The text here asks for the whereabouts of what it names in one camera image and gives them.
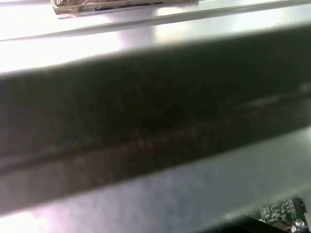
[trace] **metal channel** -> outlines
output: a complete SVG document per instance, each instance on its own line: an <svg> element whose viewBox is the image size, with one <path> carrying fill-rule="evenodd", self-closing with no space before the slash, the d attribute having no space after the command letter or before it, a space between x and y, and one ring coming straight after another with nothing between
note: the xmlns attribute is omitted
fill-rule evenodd
<svg viewBox="0 0 311 233"><path fill-rule="evenodd" d="M257 205L309 189L310 151L311 128L306 128L213 159L10 214L0 218L0 230L199 232Z"/></svg>

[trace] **electronic component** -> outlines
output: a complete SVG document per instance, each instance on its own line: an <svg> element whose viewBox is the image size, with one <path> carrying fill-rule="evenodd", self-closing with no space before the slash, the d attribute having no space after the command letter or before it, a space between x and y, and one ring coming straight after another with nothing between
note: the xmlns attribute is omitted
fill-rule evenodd
<svg viewBox="0 0 311 233"><path fill-rule="evenodd" d="M293 199L293 202L294 202L296 210L303 212L303 213L307 212L306 206L301 198L295 198Z"/></svg>
<svg viewBox="0 0 311 233"><path fill-rule="evenodd" d="M301 198L288 198L259 207L247 215L289 233L306 233L309 232L306 211Z"/></svg>

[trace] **reflective metal surface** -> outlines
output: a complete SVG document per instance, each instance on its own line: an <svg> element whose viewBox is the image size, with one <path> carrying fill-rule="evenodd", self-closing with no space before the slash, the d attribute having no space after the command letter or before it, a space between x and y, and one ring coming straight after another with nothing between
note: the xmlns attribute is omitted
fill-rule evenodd
<svg viewBox="0 0 311 233"><path fill-rule="evenodd" d="M306 128L214 159L10 214L0 218L0 230L200 232L310 188L310 150L311 128ZM298 179L299 185L288 185Z"/></svg>
<svg viewBox="0 0 311 233"><path fill-rule="evenodd" d="M2 21L7 18L14 20L0 26L0 30L5 32L0 34L3 60L0 72L56 65L99 54L150 49L172 43L211 40L306 24L311 20L310 5L305 4L308 2L274 2L272 5L263 5L264 9L298 6L264 11L260 10L261 4L255 4L242 8L242 12L249 13L235 14L241 8L230 7L249 5L250 1L206 0L198 2L196 6L145 7L62 20L56 18L49 3L35 2L23 6L4 3L0 7ZM215 15L213 10L210 11L222 7L225 7L224 10L216 11Z"/></svg>
<svg viewBox="0 0 311 233"><path fill-rule="evenodd" d="M139 54L142 50L221 41L311 23L309 0L262 3L261 0L206 0L197 5L144 7L57 19L49 2L1 2L1 21L14 20L0 24L0 72L9 79L10 74L21 69L66 67L71 61L87 62L94 56ZM250 4L256 5L235 7ZM230 156L219 154L62 200L44 199L48 203L2 216L0 231L198 232L237 217L257 204L309 189L310 131L307 128L231 151ZM46 169L37 164L34 169L38 173L24 169L1 175L1 200L11 202L3 206L9 206L7 209L12 211L12 206L18 209L33 201L32 195L26 192L32 187L38 192L44 190L44 182L53 183L58 171L63 172L60 179L65 181L52 185L59 185L56 194L62 193L62 185L72 182L70 172L58 163L51 166ZM36 180L38 174L45 174L49 179Z"/></svg>

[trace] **metal surface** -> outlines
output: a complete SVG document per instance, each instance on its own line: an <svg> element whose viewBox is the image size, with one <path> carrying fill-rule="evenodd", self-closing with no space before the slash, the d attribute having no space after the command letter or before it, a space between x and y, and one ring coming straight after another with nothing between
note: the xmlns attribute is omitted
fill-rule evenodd
<svg viewBox="0 0 311 233"><path fill-rule="evenodd" d="M200 231L309 189L311 4L230 8L259 2L1 3L0 231Z"/></svg>
<svg viewBox="0 0 311 233"><path fill-rule="evenodd" d="M310 151L311 128L307 128L213 159L11 214L0 219L0 229L33 233L199 232L262 203L310 188Z"/></svg>
<svg viewBox="0 0 311 233"><path fill-rule="evenodd" d="M282 2L274 7L281 7L284 4ZM307 3L309 0L285 2L286 6ZM230 6L249 3L200 1L197 6L146 7L63 20L57 20L51 6L47 4L4 6L0 8L1 17L7 19L10 16L14 19L12 22L18 22L18 27L11 23L1 24L1 31L6 33L1 35L0 72L56 65L99 54L110 55L129 50L220 39L224 36L306 24L311 20L308 4L252 12L261 9L261 5L255 5L242 8L243 12L249 12L245 14L235 14L239 13L239 7L230 9ZM219 7L228 8L216 11L215 15L214 11L209 10Z"/></svg>

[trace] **circuit board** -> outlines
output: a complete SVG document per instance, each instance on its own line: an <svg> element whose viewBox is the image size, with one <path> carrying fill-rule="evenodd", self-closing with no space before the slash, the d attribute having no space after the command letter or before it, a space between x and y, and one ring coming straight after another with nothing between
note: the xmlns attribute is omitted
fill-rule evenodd
<svg viewBox="0 0 311 233"><path fill-rule="evenodd" d="M247 215L273 226L284 226L282 230L288 232L308 233L310 231L304 215L306 212L302 199L287 198L270 205L258 207Z"/></svg>

